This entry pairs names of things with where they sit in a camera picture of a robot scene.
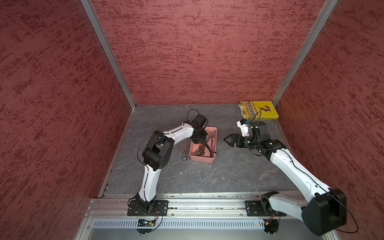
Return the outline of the orange handled adjustable wrench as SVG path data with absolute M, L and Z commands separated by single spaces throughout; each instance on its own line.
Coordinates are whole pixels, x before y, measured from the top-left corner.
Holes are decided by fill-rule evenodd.
M 210 157 L 211 158 L 214 158 L 217 153 L 215 151 L 213 151 L 212 147 L 210 147 L 210 145 L 213 145 L 214 143 L 214 138 L 215 137 L 211 137 L 211 138 L 206 138 L 205 140 L 203 140 L 203 145 L 199 151 L 199 156 L 200 157 L 204 157 L 205 156 L 205 151 L 208 150 L 209 153 L 210 153 Z

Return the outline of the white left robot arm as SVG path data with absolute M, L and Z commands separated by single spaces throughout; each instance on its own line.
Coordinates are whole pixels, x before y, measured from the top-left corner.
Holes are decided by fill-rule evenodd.
M 155 203 L 156 189 L 162 169 L 168 164 L 175 144 L 191 139 L 195 144 L 203 143 L 208 135 L 206 118 L 184 121 L 179 127 L 161 132 L 154 131 L 149 137 L 142 156 L 145 167 L 140 191 L 136 194 L 136 202 L 145 211 L 150 211 Z

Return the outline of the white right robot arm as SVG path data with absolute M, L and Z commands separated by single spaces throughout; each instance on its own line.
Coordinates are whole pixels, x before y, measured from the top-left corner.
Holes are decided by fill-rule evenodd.
M 261 196 L 260 208 L 265 215 L 283 213 L 302 221 L 315 235 L 321 236 L 347 223 L 347 198 L 340 189 L 332 189 L 308 171 L 280 140 L 269 135 L 255 140 L 238 134 L 224 138 L 230 147 L 257 150 L 276 165 L 305 197 L 304 202 L 285 197 L 277 191 Z

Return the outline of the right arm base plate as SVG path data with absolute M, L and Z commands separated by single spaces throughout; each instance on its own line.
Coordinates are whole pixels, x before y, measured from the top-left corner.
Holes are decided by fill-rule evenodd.
M 272 209 L 264 209 L 262 201 L 245 201 L 245 209 L 248 217 L 286 217 L 285 213 L 276 212 Z

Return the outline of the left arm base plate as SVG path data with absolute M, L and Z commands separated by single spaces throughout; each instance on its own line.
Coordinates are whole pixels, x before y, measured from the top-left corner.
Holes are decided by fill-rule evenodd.
M 128 205 L 128 216 L 166 216 L 168 212 L 169 201 L 167 200 L 152 200 L 149 203 L 145 203 L 142 200 L 130 201 Z

